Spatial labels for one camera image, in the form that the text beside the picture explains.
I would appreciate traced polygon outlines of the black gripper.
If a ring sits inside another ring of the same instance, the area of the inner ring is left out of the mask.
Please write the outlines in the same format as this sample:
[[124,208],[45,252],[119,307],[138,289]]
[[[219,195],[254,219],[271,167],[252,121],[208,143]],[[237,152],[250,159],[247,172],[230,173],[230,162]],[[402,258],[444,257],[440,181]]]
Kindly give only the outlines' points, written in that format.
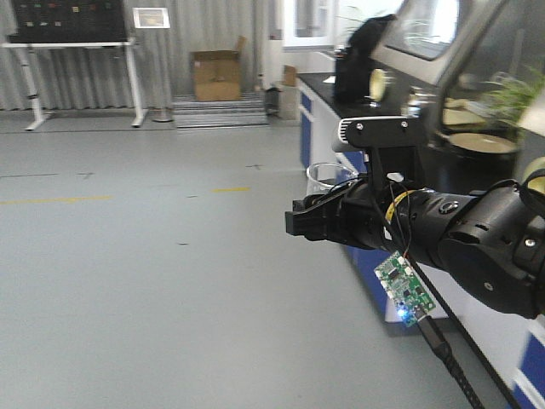
[[384,210],[367,181],[295,200],[284,219],[286,233],[310,241],[327,240],[365,250],[394,249],[394,241],[384,233]]

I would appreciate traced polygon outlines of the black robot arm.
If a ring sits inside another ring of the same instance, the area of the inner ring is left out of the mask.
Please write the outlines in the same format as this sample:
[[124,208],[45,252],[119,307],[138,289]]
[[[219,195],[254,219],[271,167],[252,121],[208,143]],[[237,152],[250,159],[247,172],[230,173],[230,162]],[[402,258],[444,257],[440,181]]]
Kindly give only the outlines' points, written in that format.
[[285,214],[286,231],[407,251],[497,312],[543,314],[543,195],[513,179],[467,195],[441,193],[424,186],[420,168],[417,161],[373,158],[358,180],[296,201]]

